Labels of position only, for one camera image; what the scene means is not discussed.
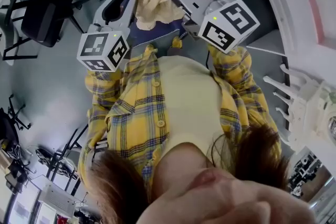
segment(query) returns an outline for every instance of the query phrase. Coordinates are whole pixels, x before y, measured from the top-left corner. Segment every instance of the plaid shirt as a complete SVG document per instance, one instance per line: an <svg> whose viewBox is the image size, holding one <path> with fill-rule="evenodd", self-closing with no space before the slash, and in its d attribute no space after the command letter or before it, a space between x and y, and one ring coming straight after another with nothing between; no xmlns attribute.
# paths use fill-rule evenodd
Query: plaid shirt
<svg viewBox="0 0 336 224"><path fill-rule="evenodd" d="M223 132L231 132L236 143L250 124L267 124L277 131L264 94L249 71L251 56L247 50L237 47L226 55L213 46L208 48L216 70L211 76L222 90L219 120ZM88 111L88 141L79 161L79 174L85 184L92 160L88 156L107 131L109 149L127 158L146 185L151 185L154 168L170 134L155 52L146 51L132 58L124 73L89 71L86 86L93 93L93 106ZM280 144L275 153L280 156Z"/></svg>

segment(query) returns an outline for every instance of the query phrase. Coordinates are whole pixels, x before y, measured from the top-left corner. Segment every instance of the woman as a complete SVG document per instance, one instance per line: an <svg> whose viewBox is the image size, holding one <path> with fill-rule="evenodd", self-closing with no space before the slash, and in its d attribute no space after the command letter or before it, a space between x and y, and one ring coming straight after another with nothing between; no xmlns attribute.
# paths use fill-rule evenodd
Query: woman
<svg viewBox="0 0 336 224"><path fill-rule="evenodd" d="M249 53L208 48L215 73L157 59L149 45L123 74L86 77L93 107L79 171L104 223L313 223L275 189L286 187L287 162ZM90 168L105 131L109 150Z"/></svg>

